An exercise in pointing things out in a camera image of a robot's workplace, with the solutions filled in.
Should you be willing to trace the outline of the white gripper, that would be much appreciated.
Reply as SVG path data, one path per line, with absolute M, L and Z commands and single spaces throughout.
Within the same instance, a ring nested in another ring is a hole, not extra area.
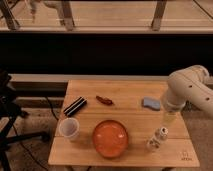
M 163 114 L 163 125 L 169 126 L 176 119 L 176 113 L 183 109 L 185 103 L 174 102 L 166 96 L 161 97 L 161 103 L 165 111 Z

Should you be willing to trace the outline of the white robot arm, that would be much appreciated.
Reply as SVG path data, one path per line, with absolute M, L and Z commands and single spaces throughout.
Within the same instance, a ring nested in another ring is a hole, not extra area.
M 187 101 L 213 117 L 213 90 L 206 86 L 209 79 L 210 74 L 202 65 L 180 69 L 168 76 L 167 89 L 161 96 L 165 127 L 176 119 Z

